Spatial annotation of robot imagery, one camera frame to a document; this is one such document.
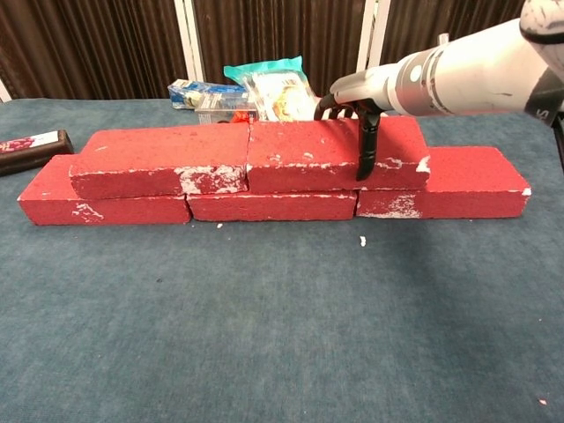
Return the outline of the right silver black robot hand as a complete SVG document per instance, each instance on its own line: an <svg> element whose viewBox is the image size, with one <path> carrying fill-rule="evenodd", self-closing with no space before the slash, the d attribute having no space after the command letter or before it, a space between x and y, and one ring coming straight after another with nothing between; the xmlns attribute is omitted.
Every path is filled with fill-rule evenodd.
<svg viewBox="0 0 564 423"><path fill-rule="evenodd" d="M356 180L364 181L373 172L377 151L377 132L381 114L392 109L387 83L395 64L375 66L337 79L330 91L317 103L314 120L320 121L326 110L329 118L356 114L359 120L359 162Z"/></svg>

